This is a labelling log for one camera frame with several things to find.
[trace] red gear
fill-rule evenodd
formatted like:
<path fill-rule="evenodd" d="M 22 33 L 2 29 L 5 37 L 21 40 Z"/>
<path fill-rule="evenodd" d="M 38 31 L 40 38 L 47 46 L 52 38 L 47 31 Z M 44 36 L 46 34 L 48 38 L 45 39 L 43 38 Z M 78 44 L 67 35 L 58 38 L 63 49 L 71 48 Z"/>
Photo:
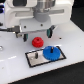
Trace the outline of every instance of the red gear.
<path fill-rule="evenodd" d="M 41 37 L 35 37 L 32 41 L 32 45 L 36 48 L 42 47 L 44 44 L 44 41 L 42 40 Z"/>

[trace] gray part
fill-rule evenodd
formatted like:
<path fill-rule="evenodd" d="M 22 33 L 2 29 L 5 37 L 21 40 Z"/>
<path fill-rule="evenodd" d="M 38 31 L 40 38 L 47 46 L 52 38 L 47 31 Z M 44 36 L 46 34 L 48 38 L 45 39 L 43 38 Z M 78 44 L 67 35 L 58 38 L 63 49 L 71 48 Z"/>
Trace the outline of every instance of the gray part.
<path fill-rule="evenodd" d="M 34 18 L 39 22 L 46 22 L 49 18 L 49 12 L 34 12 Z"/>
<path fill-rule="evenodd" d="M 47 9 L 55 5 L 55 0 L 37 0 L 36 9 Z"/>
<path fill-rule="evenodd" d="M 35 18 L 21 19 L 20 26 L 20 32 L 47 30 L 51 27 L 51 19 L 49 17 L 46 22 L 38 22 Z"/>

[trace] black background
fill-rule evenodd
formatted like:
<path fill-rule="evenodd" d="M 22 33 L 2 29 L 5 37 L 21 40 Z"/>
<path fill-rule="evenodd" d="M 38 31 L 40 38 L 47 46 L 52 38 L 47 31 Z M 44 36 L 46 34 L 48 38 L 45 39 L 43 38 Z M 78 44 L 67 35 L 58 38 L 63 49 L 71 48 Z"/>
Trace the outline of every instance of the black background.
<path fill-rule="evenodd" d="M 72 12 L 71 20 L 84 31 L 84 7 L 75 7 Z M 84 84 L 84 62 L 26 78 L 11 84 Z"/>

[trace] white base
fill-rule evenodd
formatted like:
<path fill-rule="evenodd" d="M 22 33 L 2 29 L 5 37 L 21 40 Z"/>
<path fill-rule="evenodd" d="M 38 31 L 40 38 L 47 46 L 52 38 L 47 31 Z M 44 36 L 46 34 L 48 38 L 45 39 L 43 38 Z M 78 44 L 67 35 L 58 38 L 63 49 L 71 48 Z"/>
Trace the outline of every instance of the white base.
<path fill-rule="evenodd" d="M 29 68 L 25 53 L 38 50 L 31 44 L 32 40 L 38 36 L 44 40 L 42 48 L 52 45 L 60 46 L 67 59 Z M 0 32 L 0 46 L 4 48 L 3 51 L 0 51 L 0 84 L 14 82 L 84 61 L 84 32 L 71 21 L 59 25 L 54 30 L 51 39 L 47 38 L 45 32 L 39 32 L 29 34 L 28 41 L 23 42 L 22 38 L 16 38 L 13 33 Z"/>

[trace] blue gear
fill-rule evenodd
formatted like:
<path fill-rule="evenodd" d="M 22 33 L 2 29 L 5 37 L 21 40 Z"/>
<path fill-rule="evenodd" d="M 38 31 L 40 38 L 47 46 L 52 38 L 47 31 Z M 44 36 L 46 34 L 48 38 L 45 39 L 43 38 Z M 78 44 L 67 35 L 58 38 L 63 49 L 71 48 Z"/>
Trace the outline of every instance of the blue gear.
<path fill-rule="evenodd" d="M 54 46 L 47 46 L 43 50 L 43 56 L 47 60 L 55 61 L 58 60 L 60 57 L 60 50 Z"/>

